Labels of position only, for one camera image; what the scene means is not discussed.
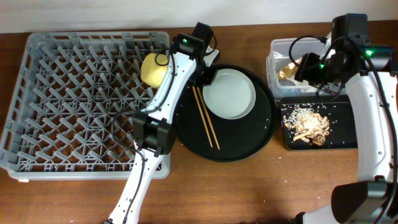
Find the white napkin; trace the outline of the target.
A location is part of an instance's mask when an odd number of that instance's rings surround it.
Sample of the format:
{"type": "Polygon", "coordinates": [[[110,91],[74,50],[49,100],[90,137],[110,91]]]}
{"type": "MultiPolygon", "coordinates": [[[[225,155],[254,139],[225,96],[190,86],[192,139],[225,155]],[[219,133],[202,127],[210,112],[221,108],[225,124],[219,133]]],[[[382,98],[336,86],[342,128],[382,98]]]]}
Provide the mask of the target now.
{"type": "Polygon", "coordinates": [[[292,75],[292,76],[286,78],[285,80],[282,80],[280,82],[280,84],[283,85],[283,86],[296,86],[297,88],[299,86],[304,86],[305,88],[309,88],[310,87],[308,81],[304,80],[304,81],[300,82],[300,81],[295,80],[294,78],[295,78],[295,76],[292,75]]]}

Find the wooden chopstick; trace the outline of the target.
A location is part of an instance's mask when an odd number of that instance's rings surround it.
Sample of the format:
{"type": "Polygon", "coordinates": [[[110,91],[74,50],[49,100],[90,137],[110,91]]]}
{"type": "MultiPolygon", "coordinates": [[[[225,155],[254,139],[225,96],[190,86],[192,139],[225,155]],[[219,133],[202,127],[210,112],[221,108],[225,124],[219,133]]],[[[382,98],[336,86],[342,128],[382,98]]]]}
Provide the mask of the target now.
{"type": "Polygon", "coordinates": [[[206,133],[206,136],[207,136],[207,138],[208,138],[208,142],[209,142],[209,144],[210,144],[210,147],[213,148],[213,143],[212,143],[212,141],[211,141],[210,134],[209,134],[209,130],[208,130],[208,127],[207,127],[207,125],[206,125],[206,121],[205,121],[205,117],[204,117],[204,115],[203,115],[203,111],[202,111],[202,108],[201,108],[201,104],[200,104],[200,101],[199,101],[199,97],[198,97],[197,91],[196,91],[196,89],[195,89],[194,86],[192,86],[192,91],[193,91],[193,95],[194,95],[194,97],[195,97],[195,101],[196,101],[197,106],[198,106],[198,110],[199,110],[199,113],[200,113],[200,118],[201,118],[201,121],[202,121],[202,123],[203,123],[204,129],[205,129],[205,133],[206,133]]]}
{"type": "Polygon", "coordinates": [[[207,120],[208,120],[208,124],[209,124],[210,130],[211,130],[211,133],[212,133],[212,135],[213,135],[213,138],[214,138],[214,140],[215,140],[216,146],[217,146],[218,150],[220,150],[220,145],[219,145],[219,143],[218,143],[218,139],[217,139],[217,136],[216,136],[216,133],[215,133],[213,124],[212,124],[212,122],[211,122],[211,118],[210,118],[210,115],[209,115],[209,113],[208,113],[208,110],[207,110],[205,101],[204,101],[204,99],[203,99],[203,95],[202,95],[202,93],[201,93],[200,87],[197,87],[197,92],[199,93],[200,101],[201,101],[202,106],[203,106],[203,109],[204,109],[204,111],[205,111],[206,118],[207,118],[207,120]]]}

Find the food scraps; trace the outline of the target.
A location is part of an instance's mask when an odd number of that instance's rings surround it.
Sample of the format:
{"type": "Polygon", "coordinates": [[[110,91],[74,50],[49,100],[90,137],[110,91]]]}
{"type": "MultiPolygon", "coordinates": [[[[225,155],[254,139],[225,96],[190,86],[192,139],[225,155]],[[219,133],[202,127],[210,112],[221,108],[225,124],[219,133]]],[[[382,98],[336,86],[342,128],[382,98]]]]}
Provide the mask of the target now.
{"type": "Polygon", "coordinates": [[[330,122],[311,108],[295,108],[291,114],[282,116],[292,142],[302,141],[322,146],[330,134],[330,122]]]}

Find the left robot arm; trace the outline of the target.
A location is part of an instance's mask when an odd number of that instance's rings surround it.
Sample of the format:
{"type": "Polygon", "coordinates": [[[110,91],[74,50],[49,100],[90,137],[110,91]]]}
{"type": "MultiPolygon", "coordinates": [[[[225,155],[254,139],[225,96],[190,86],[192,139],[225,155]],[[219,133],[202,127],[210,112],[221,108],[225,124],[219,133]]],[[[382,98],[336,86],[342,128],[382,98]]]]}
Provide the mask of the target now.
{"type": "Polygon", "coordinates": [[[132,144],[114,141],[135,153],[131,173],[121,197],[109,215],[108,223],[137,223],[144,197],[152,176],[159,164],[168,155],[175,142],[172,126],[175,107],[188,81],[209,85],[215,79],[220,52],[210,47],[216,37],[209,25],[197,23],[191,34],[179,34],[171,41],[169,62],[165,77],[155,97],[140,111],[122,110],[120,116],[132,120],[132,144]]]}

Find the yellow bowl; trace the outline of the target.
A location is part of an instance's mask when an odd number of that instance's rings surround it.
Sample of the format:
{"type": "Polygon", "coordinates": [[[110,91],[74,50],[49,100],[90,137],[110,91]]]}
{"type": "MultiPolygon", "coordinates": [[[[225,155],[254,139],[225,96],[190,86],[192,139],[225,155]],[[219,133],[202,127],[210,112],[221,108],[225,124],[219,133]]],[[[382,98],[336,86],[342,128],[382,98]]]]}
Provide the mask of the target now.
{"type": "Polygon", "coordinates": [[[160,87],[169,64],[168,58],[164,54],[148,54],[142,62],[141,79],[152,88],[160,87]]]}

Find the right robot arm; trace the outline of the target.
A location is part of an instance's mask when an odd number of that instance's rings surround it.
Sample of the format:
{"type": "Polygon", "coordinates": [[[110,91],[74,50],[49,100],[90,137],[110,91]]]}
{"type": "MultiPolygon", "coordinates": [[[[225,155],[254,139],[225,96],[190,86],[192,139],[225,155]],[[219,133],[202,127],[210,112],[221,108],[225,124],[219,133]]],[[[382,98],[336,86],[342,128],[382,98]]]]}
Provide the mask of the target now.
{"type": "Polygon", "coordinates": [[[353,110],[358,180],[333,189],[331,202],[302,212],[295,223],[397,222],[397,62],[394,50],[371,45],[368,17],[345,14],[322,38],[321,55],[302,57],[295,74],[322,91],[338,83],[353,110]]]}

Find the grey plate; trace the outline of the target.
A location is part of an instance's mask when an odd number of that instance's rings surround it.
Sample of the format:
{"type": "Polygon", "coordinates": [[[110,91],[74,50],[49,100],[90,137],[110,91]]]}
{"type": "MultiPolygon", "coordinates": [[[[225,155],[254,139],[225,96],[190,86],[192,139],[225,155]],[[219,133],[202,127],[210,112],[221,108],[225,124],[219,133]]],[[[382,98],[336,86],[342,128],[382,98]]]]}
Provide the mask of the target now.
{"type": "Polygon", "coordinates": [[[223,119],[239,119],[254,107],[256,91],[253,82],[243,72],[232,68],[217,71],[211,85],[202,88],[207,108],[223,119]]]}

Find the gold foil wrapper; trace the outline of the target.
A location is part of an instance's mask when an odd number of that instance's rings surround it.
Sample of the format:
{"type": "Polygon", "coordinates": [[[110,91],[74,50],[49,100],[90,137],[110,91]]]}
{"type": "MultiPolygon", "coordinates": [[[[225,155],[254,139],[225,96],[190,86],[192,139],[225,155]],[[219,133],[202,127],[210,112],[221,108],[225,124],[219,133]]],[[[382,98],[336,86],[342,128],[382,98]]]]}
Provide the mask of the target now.
{"type": "Polygon", "coordinates": [[[278,81],[294,81],[295,74],[297,70],[299,69],[297,64],[300,64],[302,58],[298,58],[294,63],[290,62],[286,66],[282,67],[278,72],[277,72],[277,79],[278,81]]]}

